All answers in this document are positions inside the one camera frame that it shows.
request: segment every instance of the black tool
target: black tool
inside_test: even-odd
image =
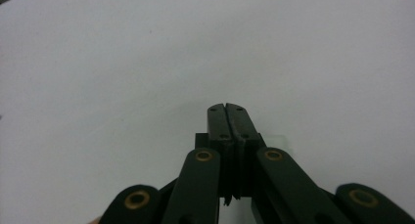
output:
[[[266,147],[244,108],[219,104],[207,110],[207,133],[196,134],[179,177],[159,191],[127,188],[100,224],[213,224],[219,198],[229,204],[232,197],[252,198],[261,224],[415,223],[372,188],[320,189],[286,152]]]

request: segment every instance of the brass rivet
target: brass rivet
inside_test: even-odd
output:
[[[146,191],[140,190],[128,195],[128,197],[125,198],[124,205],[128,209],[139,209],[147,205],[149,201],[150,195]]]
[[[201,151],[196,154],[196,159],[198,161],[206,162],[213,159],[213,155],[208,151]]]
[[[351,200],[365,207],[375,207],[379,204],[378,199],[372,194],[356,189],[348,193]]]
[[[275,150],[266,151],[265,157],[273,161],[278,161],[278,160],[283,159],[283,155],[280,152],[275,151]]]

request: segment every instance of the white backdrop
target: white backdrop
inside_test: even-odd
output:
[[[174,179],[206,109],[245,107],[322,188],[415,216],[415,0],[0,6],[0,223],[86,223]],[[253,223],[249,201],[221,223]]]

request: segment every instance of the white surface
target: white surface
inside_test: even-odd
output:
[[[415,216],[414,1],[1,5],[0,223],[85,223],[162,187],[222,102],[268,146],[287,136],[321,187],[366,184]]]

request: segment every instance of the pivot screw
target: pivot screw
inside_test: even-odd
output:
[[[150,195],[146,191],[140,190],[128,195],[128,197],[125,198],[124,205],[128,209],[139,209],[147,205],[149,201]]]
[[[196,159],[201,162],[206,162],[213,159],[213,155],[208,151],[201,151],[196,154]]]
[[[379,204],[378,199],[372,194],[356,189],[348,193],[351,200],[365,207],[375,207]]]
[[[266,151],[265,157],[273,161],[278,161],[278,160],[283,159],[283,155],[276,150]]]

